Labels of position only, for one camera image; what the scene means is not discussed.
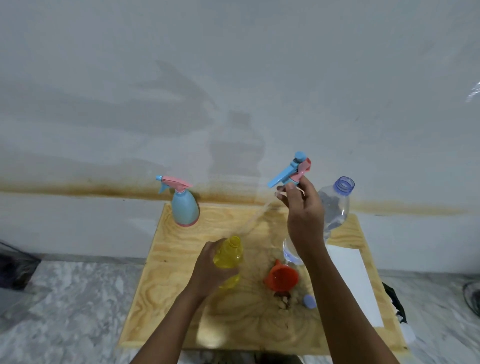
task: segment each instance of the person's right arm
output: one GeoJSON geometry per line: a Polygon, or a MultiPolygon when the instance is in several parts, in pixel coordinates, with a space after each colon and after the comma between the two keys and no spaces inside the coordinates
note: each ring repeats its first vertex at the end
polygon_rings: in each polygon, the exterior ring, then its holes
{"type": "Polygon", "coordinates": [[[363,314],[328,255],[323,241],[324,209],[313,184],[302,177],[299,187],[285,186],[288,234],[312,281],[330,355],[335,364],[398,364],[363,314]]]}

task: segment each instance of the red funnel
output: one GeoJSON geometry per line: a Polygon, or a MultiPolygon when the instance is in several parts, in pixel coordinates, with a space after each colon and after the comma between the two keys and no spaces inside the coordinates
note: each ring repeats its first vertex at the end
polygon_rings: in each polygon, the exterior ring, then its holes
{"type": "Polygon", "coordinates": [[[280,263],[277,259],[264,282],[268,288],[275,292],[286,292],[299,282],[299,274],[295,269],[280,263]]]}

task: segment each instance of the white paper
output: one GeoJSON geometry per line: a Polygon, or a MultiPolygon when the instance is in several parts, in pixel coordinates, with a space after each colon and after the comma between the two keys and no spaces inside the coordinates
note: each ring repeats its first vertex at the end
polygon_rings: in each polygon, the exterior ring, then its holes
{"type": "Polygon", "coordinates": [[[327,245],[328,253],[338,272],[357,300],[361,310],[373,327],[383,327],[382,316],[373,293],[367,269],[363,264],[360,250],[327,245]]]}

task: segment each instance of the person's left hand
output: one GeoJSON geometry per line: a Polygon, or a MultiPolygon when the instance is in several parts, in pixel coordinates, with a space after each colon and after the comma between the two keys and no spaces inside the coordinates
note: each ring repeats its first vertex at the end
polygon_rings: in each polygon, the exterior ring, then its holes
{"type": "Polygon", "coordinates": [[[190,281],[185,288],[197,299],[203,300],[213,293],[228,278],[238,274],[238,268],[219,268],[213,262],[217,249],[226,239],[206,242],[193,268],[190,281]]]}

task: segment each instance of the bottle mouth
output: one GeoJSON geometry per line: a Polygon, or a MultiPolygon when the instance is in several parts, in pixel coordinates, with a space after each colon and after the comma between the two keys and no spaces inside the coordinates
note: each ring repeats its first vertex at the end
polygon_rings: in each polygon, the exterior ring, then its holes
{"type": "Polygon", "coordinates": [[[349,177],[340,177],[333,185],[334,190],[342,196],[348,196],[355,187],[355,182],[349,177]]]}
{"type": "Polygon", "coordinates": [[[240,238],[238,236],[231,236],[228,239],[228,242],[232,248],[237,248],[240,246],[240,238]]]}

